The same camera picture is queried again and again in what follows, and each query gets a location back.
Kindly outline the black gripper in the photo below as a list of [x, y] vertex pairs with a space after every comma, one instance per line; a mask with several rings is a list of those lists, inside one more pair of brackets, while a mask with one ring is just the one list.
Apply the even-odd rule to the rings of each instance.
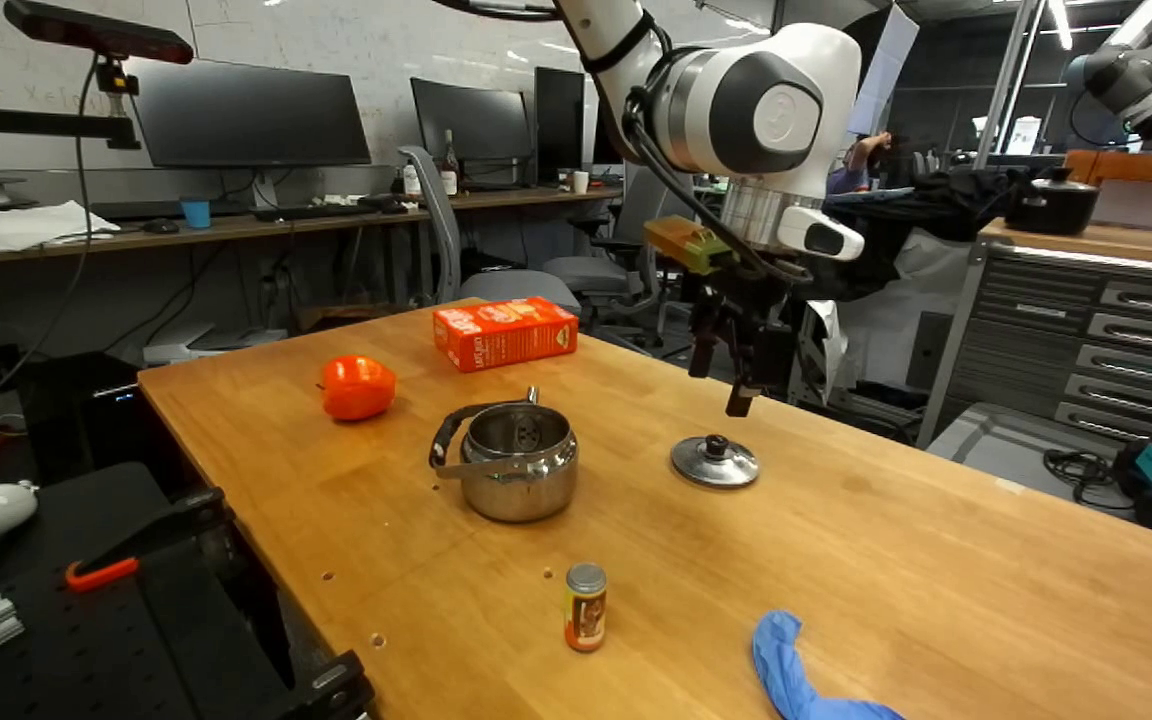
[[687, 372], [709, 375], [716, 347], [729, 347], [734, 385], [729, 415], [746, 415], [760, 389], [783, 389], [797, 361], [802, 298], [781, 278], [716, 270], [687, 284], [691, 350]]

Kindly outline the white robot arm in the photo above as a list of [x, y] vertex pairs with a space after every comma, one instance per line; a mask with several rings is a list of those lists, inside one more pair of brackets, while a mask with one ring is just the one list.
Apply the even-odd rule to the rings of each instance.
[[783, 298], [802, 298], [802, 254], [852, 264], [863, 237], [822, 213], [847, 143], [863, 53], [843, 26], [783, 23], [745, 44], [681, 46], [641, 0], [438, 0], [492, 18], [555, 18], [617, 121], [617, 143], [694, 207], [721, 240], [691, 311], [691, 375], [712, 342], [734, 361], [729, 415], [745, 415], [781, 369]]

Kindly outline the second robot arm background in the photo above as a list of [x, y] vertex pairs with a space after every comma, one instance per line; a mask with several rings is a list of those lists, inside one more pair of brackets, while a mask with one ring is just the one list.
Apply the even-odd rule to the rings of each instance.
[[1103, 104], [1128, 133], [1152, 143], [1152, 44], [1103, 44], [1068, 64], [1064, 85]]

